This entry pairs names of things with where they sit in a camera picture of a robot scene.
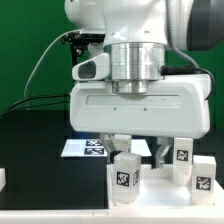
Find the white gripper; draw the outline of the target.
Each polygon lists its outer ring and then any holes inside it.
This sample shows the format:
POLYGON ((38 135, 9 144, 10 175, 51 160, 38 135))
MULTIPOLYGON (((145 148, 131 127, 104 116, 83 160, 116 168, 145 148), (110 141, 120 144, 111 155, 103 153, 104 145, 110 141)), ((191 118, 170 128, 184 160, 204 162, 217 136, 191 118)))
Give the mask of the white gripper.
POLYGON ((209 93, 206 74, 170 75, 151 82, 144 94, 115 94, 109 82, 78 83, 71 92, 70 123, 77 132, 101 133, 108 163, 116 152, 113 134, 156 136, 152 168, 162 168, 170 137, 199 139, 209 131, 209 93))

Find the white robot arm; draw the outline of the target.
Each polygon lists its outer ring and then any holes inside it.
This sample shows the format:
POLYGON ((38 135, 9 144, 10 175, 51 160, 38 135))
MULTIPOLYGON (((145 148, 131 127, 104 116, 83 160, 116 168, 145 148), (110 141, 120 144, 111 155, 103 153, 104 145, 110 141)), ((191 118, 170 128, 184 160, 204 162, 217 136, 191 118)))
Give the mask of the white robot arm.
POLYGON ((99 134, 114 160, 119 135, 198 139, 210 129, 215 81, 193 59, 167 66, 165 54, 187 58, 224 39, 224 0, 65 0, 77 26, 72 38, 90 59, 76 64, 70 122, 99 134))

